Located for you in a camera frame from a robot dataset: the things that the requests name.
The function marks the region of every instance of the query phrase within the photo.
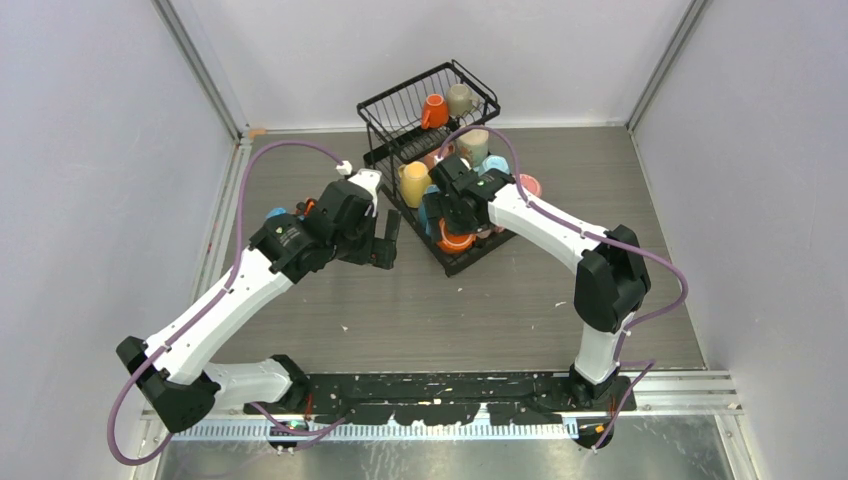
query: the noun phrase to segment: cable clip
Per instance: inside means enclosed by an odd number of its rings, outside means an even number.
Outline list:
[[[339,175],[346,177],[353,172],[353,167],[350,162],[344,160],[341,165],[336,165],[336,171],[339,172]]]

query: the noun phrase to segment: black wire basket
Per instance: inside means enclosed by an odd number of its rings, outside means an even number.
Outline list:
[[[445,96],[448,89],[458,83],[467,85],[479,97],[475,108],[459,117],[452,117],[441,128],[421,128],[421,108],[427,97],[434,93]],[[356,108],[368,130],[369,151],[363,156],[365,165],[383,173],[385,181],[381,191],[442,264],[447,276],[468,268],[515,236],[508,230],[492,232],[486,238],[477,238],[474,245],[462,253],[445,253],[427,235],[425,226],[418,219],[417,209],[407,206],[401,197],[397,173],[401,165],[432,152],[458,128],[483,125],[500,114],[501,107],[495,92],[462,64],[456,60],[443,63],[369,98]]]

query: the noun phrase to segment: mug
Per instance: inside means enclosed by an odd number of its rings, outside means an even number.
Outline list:
[[[427,97],[424,106],[421,107],[421,128],[443,127],[450,120],[448,115],[448,104],[445,98],[438,93]]]
[[[471,248],[471,245],[474,244],[476,235],[473,233],[467,235],[453,235],[452,233],[448,233],[445,228],[444,218],[439,220],[439,228],[442,231],[442,239],[439,240],[437,245],[445,253],[462,253]]]
[[[542,184],[536,180],[535,177],[531,177],[530,175],[521,174],[521,178],[519,179],[521,182],[521,186],[524,187],[524,190],[532,193],[533,195],[542,198]]]
[[[427,187],[427,189],[426,189],[426,190],[424,190],[424,195],[427,195],[428,193],[436,193],[436,192],[438,192],[438,191],[439,191],[439,187],[437,187],[437,186],[435,186],[435,185],[429,185],[429,186]],[[419,222],[421,225],[423,225],[423,226],[424,226],[424,233],[426,233],[426,234],[427,234],[427,236],[429,237],[429,236],[430,236],[430,232],[431,232],[433,229],[432,229],[432,228],[430,228],[430,224],[427,222],[427,209],[426,209],[426,208],[424,208],[424,203],[422,203],[422,204],[421,204],[421,206],[420,206],[420,207],[418,207],[418,222]]]
[[[457,83],[448,89],[448,113],[451,117],[461,117],[466,113],[477,109],[480,99],[474,96],[474,92],[468,85]]]
[[[474,167],[474,171],[477,172],[477,175],[483,175],[491,169],[500,170],[507,175],[509,175],[509,163],[507,163],[506,159],[501,157],[500,155],[489,155],[483,160],[479,166]]]
[[[421,205],[421,197],[424,196],[424,191],[433,184],[427,172],[427,166],[418,161],[401,165],[398,168],[400,196],[411,208],[418,208]]]
[[[437,163],[439,163],[439,162],[436,161],[436,157],[439,156],[439,148],[428,153],[427,155],[424,156],[424,158],[421,159],[421,161],[424,162],[424,165],[427,165],[428,170],[431,170],[433,167],[436,166]],[[454,146],[451,143],[451,144],[448,145],[448,148],[445,149],[445,156],[447,157],[448,155],[453,153],[453,151],[454,151]]]
[[[485,130],[466,132],[456,139],[456,148],[459,150],[459,156],[468,159],[471,167],[475,168],[489,156],[489,132]]]

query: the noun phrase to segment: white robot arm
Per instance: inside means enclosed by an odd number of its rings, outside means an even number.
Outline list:
[[[212,409],[242,408],[257,401],[295,407],[303,401],[308,390],[305,376],[284,355],[253,364],[219,365],[209,360],[259,309],[330,260],[392,268],[400,216],[391,210],[386,238],[375,238],[380,181],[379,171],[362,169],[329,184],[318,200],[307,200],[294,214],[266,219],[243,251],[238,277],[227,293],[137,382],[169,431],[190,428]],[[127,369],[134,372],[166,345],[226,288],[230,273],[161,331],[144,341],[127,337],[121,342],[117,353]]]
[[[454,234],[474,233],[494,225],[505,227],[553,255],[576,275],[574,306],[585,323],[580,351],[570,372],[579,378],[575,384],[581,391],[573,393],[587,405],[603,395],[618,372],[616,350],[624,327],[651,288],[644,259],[587,238],[528,207],[515,179],[498,170],[478,176],[453,154],[438,163],[430,176],[439,187],[439,192],[424,198],[434,237],[441,235],[437,228],[440,218]],[[636,235],[624,226],[610,231],[591,225],[527,195],[542,210],[583,232],[638,247]]]

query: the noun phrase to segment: gray tabletop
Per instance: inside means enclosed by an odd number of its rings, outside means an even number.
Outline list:
[[[522,172],[540,180],[542,197],[587,222],[624,224],[643,247],[668,258],[633,146],[623,128],[506,131]],[[364,133],[287,135],[323,144],[355,167],[368,149]],[[281,136],[261,136],[254,151]],[[505,153],[492,142],[494,153]],[[335,180],[322,154],[286,147],[257,163],[245,199],[252,233],[276,206],[317,197]],[[389,207],[380,199],[381,210]],[[254,362],[291,356],[307,372],[565,370],[580,344],[572,307],[574,278],[522,238],[447,278],[405,222],[391,271],[332,262],[307,275],[254,316],[214,358]],[[653,288],[642,311],[677,297],[675,278],[648,262]],[[684,308],[640,325],[624,360],[655,358],[659,368],[700,368],[701,353]]]

